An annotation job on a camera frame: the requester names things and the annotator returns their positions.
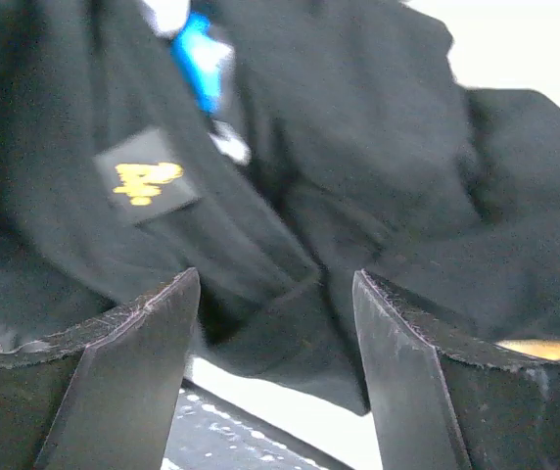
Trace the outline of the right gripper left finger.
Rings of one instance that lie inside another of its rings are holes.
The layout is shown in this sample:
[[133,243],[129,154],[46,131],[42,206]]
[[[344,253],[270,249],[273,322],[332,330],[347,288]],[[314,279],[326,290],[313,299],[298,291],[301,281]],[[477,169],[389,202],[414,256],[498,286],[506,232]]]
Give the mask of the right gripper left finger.
[[198,272],[0,352],[0,469],[161,466],[198,311]]

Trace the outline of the black t shirt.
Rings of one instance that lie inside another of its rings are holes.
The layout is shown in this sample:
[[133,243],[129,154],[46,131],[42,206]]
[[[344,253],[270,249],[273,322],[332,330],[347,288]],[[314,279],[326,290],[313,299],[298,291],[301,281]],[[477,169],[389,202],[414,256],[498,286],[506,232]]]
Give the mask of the black t shirt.
[[194,267],[198,355],[369,403],[365,269],[491,341],[560,341],[560,108],[469,89],[398,1],[200,1],[229,107],[143,1],[0,1],[0,352]]

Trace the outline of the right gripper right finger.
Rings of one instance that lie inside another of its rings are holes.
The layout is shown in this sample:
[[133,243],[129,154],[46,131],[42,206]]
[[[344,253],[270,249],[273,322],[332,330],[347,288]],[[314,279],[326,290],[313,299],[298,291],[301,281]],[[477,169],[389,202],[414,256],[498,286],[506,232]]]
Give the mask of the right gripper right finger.
[[355,326],[386,469],[560,469],[560,360],[451,327],[358,271]]

